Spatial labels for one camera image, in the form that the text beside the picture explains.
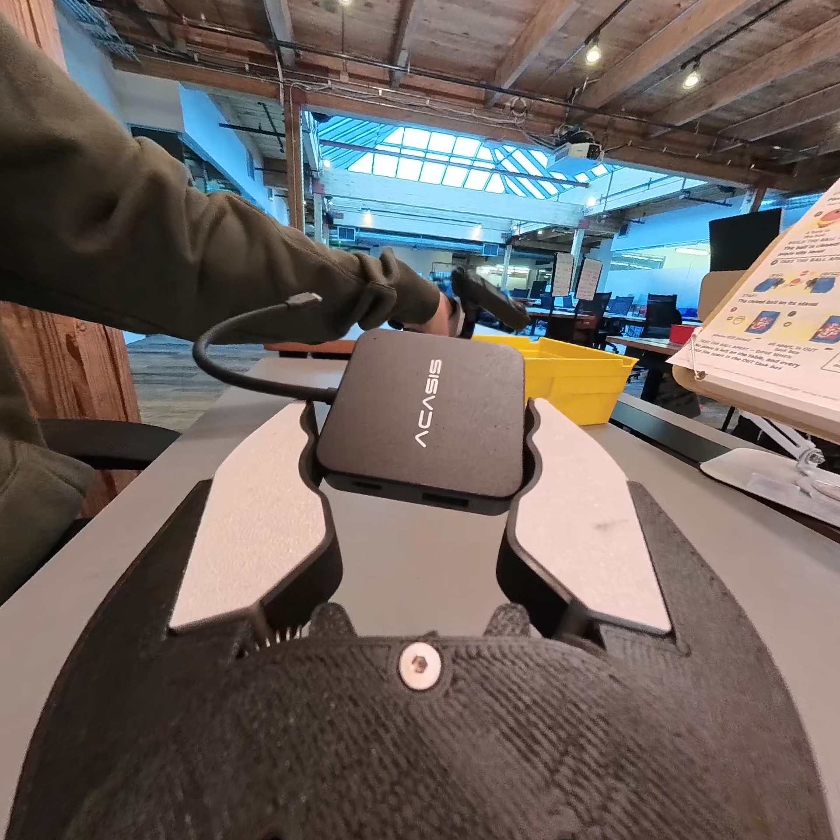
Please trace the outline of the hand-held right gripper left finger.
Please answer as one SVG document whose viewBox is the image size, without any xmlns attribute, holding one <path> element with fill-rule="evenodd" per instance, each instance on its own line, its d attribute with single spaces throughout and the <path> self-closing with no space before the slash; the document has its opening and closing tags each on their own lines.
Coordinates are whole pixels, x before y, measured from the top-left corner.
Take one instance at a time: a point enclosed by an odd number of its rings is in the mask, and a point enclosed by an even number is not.
<svg viewBox="0 0 840 840">
<path fill-rule="evenodd" d="M 292 402 L 217 468 L 170 618 L 182 634 L 246 620 L 293 634 L 338 590 L 343 564 L 314 450 L 314 407 Z"/>
</svg>

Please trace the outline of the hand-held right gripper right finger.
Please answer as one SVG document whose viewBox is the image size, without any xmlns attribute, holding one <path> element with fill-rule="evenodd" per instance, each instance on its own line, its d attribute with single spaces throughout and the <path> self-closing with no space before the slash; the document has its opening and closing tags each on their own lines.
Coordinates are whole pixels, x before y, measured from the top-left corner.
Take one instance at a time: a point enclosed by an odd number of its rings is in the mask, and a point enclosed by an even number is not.
<svg viewBox="0 0 840 840">
<path fill-rule="evenodd" d="M 545 638 L 604 627 L 667 637 L 673 624 L 628 479 L 612 456 L 543 398 L 526 407 L 523 486 L 497 582 Z"/>
</svg>

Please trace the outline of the black USB hub with cable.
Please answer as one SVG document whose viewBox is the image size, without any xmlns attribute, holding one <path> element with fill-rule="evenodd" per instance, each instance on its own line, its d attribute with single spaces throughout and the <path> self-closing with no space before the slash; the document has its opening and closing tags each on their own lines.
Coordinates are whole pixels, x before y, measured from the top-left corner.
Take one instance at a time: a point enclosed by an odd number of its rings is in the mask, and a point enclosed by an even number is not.
<svg viewBox="0 0 840 840">
<path fill-rule="evenodd" d="M 215 363 L 212 344 L 252 322 L 319 311 L 305 292 L 224 320 L 192 345 L 196 365 L 243 390 L 329 406 L 314 457 L 339 490 L 483 516 L 524 480 L 526 372 L 504 343 L 376 329 L 356 340 L 333 388 L 261 380 Z"/>
</svg>

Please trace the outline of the person's left forearm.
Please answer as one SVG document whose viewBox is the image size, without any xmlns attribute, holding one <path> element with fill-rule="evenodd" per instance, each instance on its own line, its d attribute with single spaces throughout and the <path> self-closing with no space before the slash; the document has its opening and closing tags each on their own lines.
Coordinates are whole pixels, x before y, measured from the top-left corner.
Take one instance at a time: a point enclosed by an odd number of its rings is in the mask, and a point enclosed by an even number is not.
<svg viewBox="0 0 840 840">
<path fill-rule="evenodd" d="M 134 138 L 6 19 L 1 23 L 1 298 L 133 333 L 195 340 L 311 292 L 322 308 L 252 322 L 242 343 L 419 331 L 437 287 L 386 251 L 330 250 L 243 198 L 204 194 Z"/>
</svg>

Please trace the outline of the grey desk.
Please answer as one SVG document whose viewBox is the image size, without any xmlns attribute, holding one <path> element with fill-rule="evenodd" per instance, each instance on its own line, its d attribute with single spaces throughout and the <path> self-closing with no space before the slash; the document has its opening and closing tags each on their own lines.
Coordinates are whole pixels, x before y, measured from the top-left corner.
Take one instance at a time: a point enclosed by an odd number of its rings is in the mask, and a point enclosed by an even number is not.
<svg viewBox="0 0 840 840">
<path fill-rule="evenodd" d="M 837 543 L 612 427 L 667 637 L 542 637 L 497 582 L 509 511 L 325 480 L 310 622 L 173 632 L 217 468 L 290 403 L 229 391 L 2 608 L 5 838 L 838 838 L 802 698 L 837 686 Z"/>
</svg>

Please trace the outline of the person's left hand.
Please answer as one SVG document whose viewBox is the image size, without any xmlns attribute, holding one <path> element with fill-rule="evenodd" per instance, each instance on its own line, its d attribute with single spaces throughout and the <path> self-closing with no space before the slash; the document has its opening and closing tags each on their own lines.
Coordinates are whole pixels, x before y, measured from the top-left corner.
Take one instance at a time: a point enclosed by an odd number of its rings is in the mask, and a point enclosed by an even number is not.
<svg viewBox="0 0 840 840">
<path fill-rule="evenodd" d="M 465 322 L 466 313 L 460 301 L 441 292 L 438 295 L 435 314 L 427 322 L 420 325 L 419 331 L 437 336 L 458 338 L 464 330 Z"/>
</svg>

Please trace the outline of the yellow plastic bin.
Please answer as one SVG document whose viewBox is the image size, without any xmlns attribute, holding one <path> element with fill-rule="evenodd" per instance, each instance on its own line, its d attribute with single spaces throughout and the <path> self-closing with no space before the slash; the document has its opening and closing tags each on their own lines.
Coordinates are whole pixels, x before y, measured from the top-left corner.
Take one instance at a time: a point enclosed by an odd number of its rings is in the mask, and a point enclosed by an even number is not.
<svg viewBox="0 0 840 840">
<path fill-rule="evenodd" d="M 637 362 L 633 356 L 546 338 L 479 335 L 476 340 L 519 351 L 526 398 L 548 401 L 581 427 L 609 423 Z"/>
</svg>

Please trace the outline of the black office chair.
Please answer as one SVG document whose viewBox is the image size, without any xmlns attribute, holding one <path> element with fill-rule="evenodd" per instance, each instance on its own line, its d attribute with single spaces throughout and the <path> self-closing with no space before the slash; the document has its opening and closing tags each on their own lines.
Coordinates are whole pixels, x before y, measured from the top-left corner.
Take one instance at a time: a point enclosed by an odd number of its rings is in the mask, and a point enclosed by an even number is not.
<svg viewBox="0 0 840 840">
<path fill-rule="evenodd" d="M 101 419 L 42 419 L 47 447 L 96 470 L 147 469 L 181 436 L 175 430 Z"/>
</svg>

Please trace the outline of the white ceiling projector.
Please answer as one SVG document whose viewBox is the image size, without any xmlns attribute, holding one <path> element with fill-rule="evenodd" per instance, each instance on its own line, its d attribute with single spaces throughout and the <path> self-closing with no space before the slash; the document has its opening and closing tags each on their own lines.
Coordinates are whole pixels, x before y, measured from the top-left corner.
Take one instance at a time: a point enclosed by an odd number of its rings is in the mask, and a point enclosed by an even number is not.
<svg viewBox="0 0 840 840">
<path fill-rule="evenodd" d="M 565 142 L 551 151 L 547 158 L 547 169 L 558 169 L 565 161 L 588 161 L 588 165 L 603 161 L 601 145 L 592 140 Z"/>
</svg>

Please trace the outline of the silver document stand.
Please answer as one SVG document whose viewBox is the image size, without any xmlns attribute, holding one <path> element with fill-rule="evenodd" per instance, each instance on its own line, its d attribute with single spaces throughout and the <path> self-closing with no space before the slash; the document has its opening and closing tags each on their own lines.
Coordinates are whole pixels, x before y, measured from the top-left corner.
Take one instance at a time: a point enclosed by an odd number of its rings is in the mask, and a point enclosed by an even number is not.
<svg viewBox="0 0 840 840">
<path fill-rule="evenodd" d="M 780 454 L 756 448 L 735 448 L 700 464 L 708 477 L 771 502 L 822 525 L 839 527 L 839 478 L 824 469 L 823 449 L 793 427 L 742 413 Z"/>
</svg>

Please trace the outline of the person's olive jacket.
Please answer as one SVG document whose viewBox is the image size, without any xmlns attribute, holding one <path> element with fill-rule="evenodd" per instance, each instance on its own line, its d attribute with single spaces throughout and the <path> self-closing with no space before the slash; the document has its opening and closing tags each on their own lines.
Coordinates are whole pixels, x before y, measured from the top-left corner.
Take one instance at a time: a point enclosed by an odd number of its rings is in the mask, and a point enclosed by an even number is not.
<svg viewBox="0 0 840 840">
<path fill-rule="evenodd" d="M 48 448 L 1 342 L 1 603 L 50 558 L 81 513 L 92 468 Z"/>
</svg>

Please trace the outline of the black monitor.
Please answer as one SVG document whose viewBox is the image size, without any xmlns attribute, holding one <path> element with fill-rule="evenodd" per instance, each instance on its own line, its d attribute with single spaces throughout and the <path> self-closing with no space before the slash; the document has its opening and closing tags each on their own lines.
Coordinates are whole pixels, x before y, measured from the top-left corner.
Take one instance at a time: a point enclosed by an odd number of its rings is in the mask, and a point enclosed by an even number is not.
<svg viewBox="0 0 840 840">
<path fill-rule="evenodd" d="M 782 209 L 774 208 L 710 220 L 709 271 L 745 271 L 781 231 Z"/>
</svg>

